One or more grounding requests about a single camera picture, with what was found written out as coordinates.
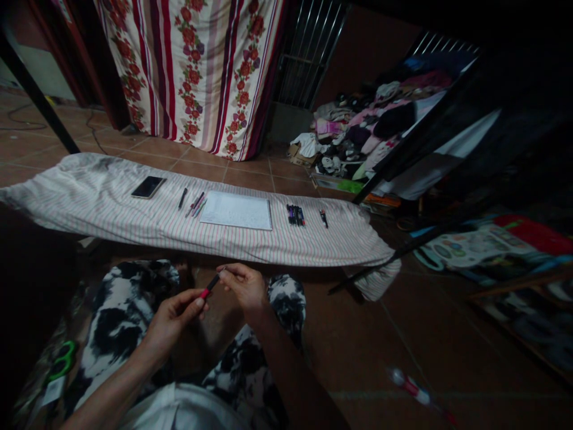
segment blanket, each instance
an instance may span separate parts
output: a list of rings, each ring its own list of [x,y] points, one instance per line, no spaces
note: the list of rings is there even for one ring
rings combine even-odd
[[[166,178],[152,199],[131,193],[147,176]],[[273,230],[201,223],[178,210],[210,190],[268,199]],[[189,177],[96,153],[68,155],[33,179],[0,189],[0,201],[46,228],[130,244],[289,266],[375,266],[393,250],[369,225],[369,215],[342,200],[286,196]],[[287,204],[303,208],[306,227],[293,228]],[[320,210],[326,211],[328,229]],[[379,299],[400,269],[397,260],[359,281],[368,300]]]
[[[256,155],[284,0],[95,0],[133,124],[234,161]]]

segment electrical cable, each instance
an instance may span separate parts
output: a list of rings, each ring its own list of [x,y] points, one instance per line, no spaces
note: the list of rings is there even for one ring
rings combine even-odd
[[[92,119],[93,117],[94,117],[94,110],[93,110],[93,109],[90,109],[90,117],[89,117],[88,120],[85,122],[85,125],[87,125],[87,126],[91,129],[91,135],[94,137],[94,140],[95,140],[95,142],[97,143],[97,146],[99,146],[99,148],[101,149],[101,151],[102,151],[105,155],[109,155],[109,154],[105,151],[105,149],[103,149],[103,148],[101,147],[100,141],[97,140],[96,129],[93,128],[93,127],[90,125],[90,121],[91,121],[91,119]]]
[[[47,125],[42,124],[41,122],[21,121],[19,119],[12,118],[12,115],[14,115],[16,112],[18,112],[19,110],[22,110],[24,108],[28,108],[29,106],[32,106],[32,103],[29,103],[28,105],[20,106],[20,107],[17,107],[16,109],[11,110],[10,112],[8,112],[8,119],[10,121],[13,121],[13,122],[20,122],[22,124],[34,124],[34,125],[39,125],[40,127],[31,127],[31,128],[0,127],[0,130],[29,131],[29,130],[43,130],[45,128],[48,128]]]

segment red floral pattern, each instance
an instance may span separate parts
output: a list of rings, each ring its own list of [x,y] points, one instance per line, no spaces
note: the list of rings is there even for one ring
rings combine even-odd
[[[127,26],[125,25],[125,17],[130,11],[130,2],[127,0],[110,0],[104,1],[103,5],[108,10],[112,20],[110,26],[115,28],[115,34],[111,39],[122,57],[124,72],[120,78],[131,120],[140,131],[145,131],[145,124],[142,121],[143,113],[138,102],[141,101],[141,89],[147,88],[147,83],[137,65],[135,52],[133,52],[127,38]]]
[[[191,22],[193,18],[199,20],[199,13],[207,3],[204,0],[186,0],[185,6],[181,8],[180,15],[175,17],[175,25],[181,32],[183,42],[183,54],[187,56],[189,64],[183,69],[184,81],[178,91],[179,96],[185,102],[185,114],[189,116],[187,122],[183,124],[184,133],[179,138],[179,142],[191,143],[196,139],[197,133],[200,132],[200,117],[203,114],[203,106],[195,99],[197,85],[199,85],[203,76],[199,71],[201,57],[205,54],[205,46],[199,40],[197,30]]]
[[[225,158],[228,159],[233,159],[234,154],[238,151],[237,144],[233,142],[233,139],[247,126],[247,107],[252,102],[248,88],[246,88],[247,82],[254,71],[261,66],[261,58],[258,56],[258,43],[265,28],[263,17],[257,14],[258,8],[258,0],[252,0],[249,3],[248,11],[251,17],[247,25],[247,31],[251,44],[248,46],[248,49],[243,50],[243,61],[234,73],[238,90],[235,98],[237,111],[233,113],[233,119],[230,124],[225,127],[225,133],[227,134],[227,144],[225,146],[227,156]]]

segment pile of clothes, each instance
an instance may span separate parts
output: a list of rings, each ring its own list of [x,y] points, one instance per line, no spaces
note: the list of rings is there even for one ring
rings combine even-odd
[[[374,167],[444,96],[473,60],[470,53],[411,57],[378,77],[370,93],[320,106],[306,141],[306,154],[321,154],[318,173],[367,182]]]

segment plastic bottle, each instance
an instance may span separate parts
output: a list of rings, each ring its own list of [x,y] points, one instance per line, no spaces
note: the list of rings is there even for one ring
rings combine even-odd
[[[420,387],[416,381],[410,378],[408,375],[404,375],[402,370],[398,369],[397,367],[389,368],[387,370],[388,376],[390,380],[398,385],[398,387],[406,390],[412,397],[414,397],[419,403],[422,405],[433,409],[434,411],[438,412],[442,417],[444,417],[450,424],[457,425],[455,421],[455,417],[446,409],[442,408],[441,406],[437,405],[430,393],[428,393],[425,389]]]

